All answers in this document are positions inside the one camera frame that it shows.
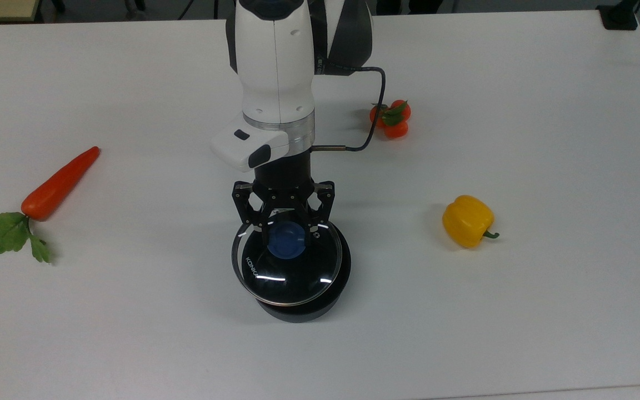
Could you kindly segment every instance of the carrot leaf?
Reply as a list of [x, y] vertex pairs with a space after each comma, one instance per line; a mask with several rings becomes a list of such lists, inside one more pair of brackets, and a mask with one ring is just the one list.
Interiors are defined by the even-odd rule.
[[0, 213], [0, 254], [19, 251], [31, 239], [31, 254], [40, 263], [50, 263], [51, 253], [46, 242], [31, 233], [28, 216], [23, 213]]
[[39, 263], [51, 263], [51, 253], [46, 247], [46, 242], [37, 238], [33, 233], [29, 232], [28, 238], [31, 239], [31, 254]]
[[23, 213], [0, 213], [0, 254], [21, 250], [28, 234], [28, 218]]

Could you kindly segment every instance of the white table top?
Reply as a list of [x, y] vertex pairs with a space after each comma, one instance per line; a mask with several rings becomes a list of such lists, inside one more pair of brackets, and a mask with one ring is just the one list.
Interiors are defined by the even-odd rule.
[[[97, 163], [0, 255], [0, 398], [431, 398], [640, 385], [640, 30], [597, 11], [375, 19], [368, 65], [409, 135], [313, 155], [352, 253], [287, 324], [231, 269], [238, 112], [223, 21], [0, 26], [0, 212]], [[360, 144], [374, 73], [318, 77], [316, 144]], [[460, 249], [460, 194], [500, 239]]]
[[616, 387], [560, 392], [504, 394], [489, 397], [460, 397], [462, 400], [640, 400], [640, 387]]

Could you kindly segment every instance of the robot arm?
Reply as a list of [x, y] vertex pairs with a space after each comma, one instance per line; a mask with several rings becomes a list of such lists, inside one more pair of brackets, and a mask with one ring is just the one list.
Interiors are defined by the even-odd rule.
[[328, 58], [361, 66], [371, 53], [371, 18], [364, 0], [239, 0], [227, 36], [242, 111], [212, 150], [245, 172], [312, 146], [313, 75], [349, 75]]

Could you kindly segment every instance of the cherry tomato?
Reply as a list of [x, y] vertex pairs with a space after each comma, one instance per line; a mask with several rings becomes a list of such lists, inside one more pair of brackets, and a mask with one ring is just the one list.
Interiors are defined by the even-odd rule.
[[[374, 114], [377, 113], [377, 106], [372, 107], [371, 111], [369, 112], [369, 121], [373, 122], [374, 121]], [[386, 124], [384, 124], [384, 121], [382, 121], [382, 114], [381, 112], [379, 113], [379, 119], [377, 119], [377, 126], [378, 128], [383, 128], [387, 126]]]
[[406, 102], [407, 106], [402, 110], [402, 116], [404, 116], [404, 121], [406, 121], [411, 117], [411, 107], [409, 107], [409, 103], [407, 101], [399, 99], [398, 101], [394, 101], [389, 108], [399, 107], [404, 102]]
[[407, 132], [409, 132], [409, 124], [407, 124], [406, 121], [401, 121], [396, 125], [384, 128], [384, 134], [386, 134], [389, 139], [397, 139], [407, 134]]

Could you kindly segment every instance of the floor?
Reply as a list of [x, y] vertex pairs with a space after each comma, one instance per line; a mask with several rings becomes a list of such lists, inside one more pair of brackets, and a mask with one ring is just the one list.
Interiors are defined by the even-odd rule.
[[[189, 0], [145, 0], [147, 8], [139, 11], [133, 0], [63, 0], [66, 12], [56, 13], [51, 0], [41, 0], [46, 23], [94, 21], [173, 20], [182, 15]], [[376, 0], [368, 0], [374, 10]], [[588, 10], [599, 4], [615, 4], [617, 0], [445, 0], [439, 13]], [[213, 18], [213, 0], [193, 0], [183, 19]], [[233, 10], [233, 0], [218, 0], [218, 16], [226, 18]]]

